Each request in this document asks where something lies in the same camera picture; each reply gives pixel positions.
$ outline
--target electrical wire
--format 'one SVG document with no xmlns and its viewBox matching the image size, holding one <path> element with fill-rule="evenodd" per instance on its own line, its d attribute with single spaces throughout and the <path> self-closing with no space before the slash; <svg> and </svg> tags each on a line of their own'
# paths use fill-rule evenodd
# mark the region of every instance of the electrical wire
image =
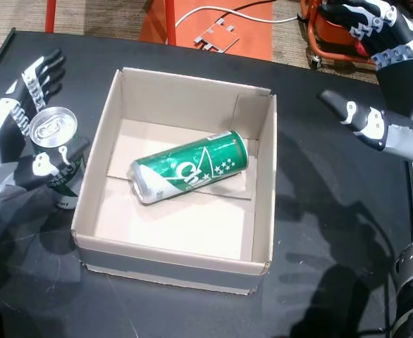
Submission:
<svg viewBox="0 0 413 338">
<path fill-rule="evenodd" d="M 274 23 L 275 24 L 275 23 L 287 23 L 287 22 L 290 22 L 290 21 L 297 20 L 297 16 L 295 16 L 293 18 L 282 19 L 282 20 L 266 20 L 266 19 L 261 19 L 261 18 L 254 18 L 253 16 L 243 14 L 243 13 L 234 11 L 233 9 L 229 9 L 229 8 L 216 7 L 216 6 L 201 6 L 201 7 L 194 8 L 193 10 L 187 12 L 180 19 L 178 19 L 178 21 L 175 23 L 175 28 L 177 28 L 184 21 L 184 19 L 186 19 L 188 16 L 190 16 L 190 15 L 192 15 L 192 14 L 198 12 L 198 11 L 202 11 L 204 9 L 212 9 L 214 11 L 226 12 L 226 13 L 229 13 L 229 14 L 240 16 L 241 18 L 245 18 L 245 19 L 252 20 L 252 21 L 257 21 L 258 23 Z"/>
<path fill-rule="evenodd" d="M 234 11 L 241 11 L 242 9 L 246 9 L 246 8 L 248 8 L 248 7 L 252 7 L 252 6 L 256 6 L 256 5 L 269 4 L 269 3 L 271 3 L 271 2 L 276 2 L 276 1 L 277 1 L 277 0 L 263 0 L 263 1 L 252 2 L 252 3 L 250 3 L 250 4 L 245 4 L 245 5 L 242 5 L 242 6 L 240 6 L 240 7 L 234 8 L 233 10 L 234 10 Z M 231 14 L 231 13 L 229 13 L 229 12 L 224 13 L 224 14 L 221 15 L 219 18 L 220 18 L 220 19 L 224 19 L 227 15 L 230 15 L 230 14 Z"/>
</svg>

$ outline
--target can pull tab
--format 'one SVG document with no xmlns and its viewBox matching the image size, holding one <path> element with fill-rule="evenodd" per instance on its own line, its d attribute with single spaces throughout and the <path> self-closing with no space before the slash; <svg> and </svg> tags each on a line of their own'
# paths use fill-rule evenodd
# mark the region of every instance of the can pull tab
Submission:
<svg viewBox="0 0 413 338">
<path fill-rule="evenodd" d="M 51 118 L 45 124 L 37 128 L 37 136 L 41 139 L 46 139 L 47 137 L 56 134 L 61 129 L 61 124 L 58 121 L 58 118 Z"/>
</svg>

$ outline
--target cardboard piece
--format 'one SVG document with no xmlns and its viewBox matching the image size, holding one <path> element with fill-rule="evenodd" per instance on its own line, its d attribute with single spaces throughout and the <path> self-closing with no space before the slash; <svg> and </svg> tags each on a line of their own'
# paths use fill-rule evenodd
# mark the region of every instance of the cardboard piece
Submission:
<svg viewBox="0 0 413 338">
<path fill-rule="evenodd" d="M 245 138 L 245 172 L 151 206 L 138 202 L 128 181 L 133 160 L 230 129 Z M 72 224 L 82 260 L 99 272 L 248 294 L 272 259 L 275 168 L 269 90 L 118 71 Z"/>
</svg>

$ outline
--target metal wheel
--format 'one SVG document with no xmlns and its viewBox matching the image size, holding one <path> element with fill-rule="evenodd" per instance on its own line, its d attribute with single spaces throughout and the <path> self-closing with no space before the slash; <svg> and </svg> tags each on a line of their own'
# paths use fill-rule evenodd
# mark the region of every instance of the metal wheel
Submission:
<svg viewBox="0 0 413 338">
<path fill-rule="evenodd" d="M 312 60 L 310 61 L 310 68 L 311 69 L 319 69 L 322 64 L 322 57 L 313 55 Z"/>
<path fill-rule="evenodd" d="M 297 19 L 298 19 L 301 23 L 308 23 L 308 19 L 307 19 L 307 18 L 304 18 L 304 17 L 302 16 L 302 13 L 300 13 L 300 11 L 297 12 Z"/>
</svg>

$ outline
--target aluminum can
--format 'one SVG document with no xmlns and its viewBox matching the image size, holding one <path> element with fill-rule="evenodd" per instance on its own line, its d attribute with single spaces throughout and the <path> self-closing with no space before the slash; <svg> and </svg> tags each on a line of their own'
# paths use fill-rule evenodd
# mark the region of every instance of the aluminum can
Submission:
<svg viewBox="0 0 413 338">
<path fill-rule="evenodd" d="M 36 154 L 67 145 L 77 136 L 77 118 L 67 108 L 46 108 L 30 123 L 30 138 Z M 49 182 L 56 207 L 67 210 L 76 207 L 84 175 L 85 160 L 81 156 Z"/>
<path fill-rule="evenodd" d="M 133 161 L 130 179 L 143 204 L 222 180 L 247 168 L 241 136 L 231 130 Z"/>
</svg>

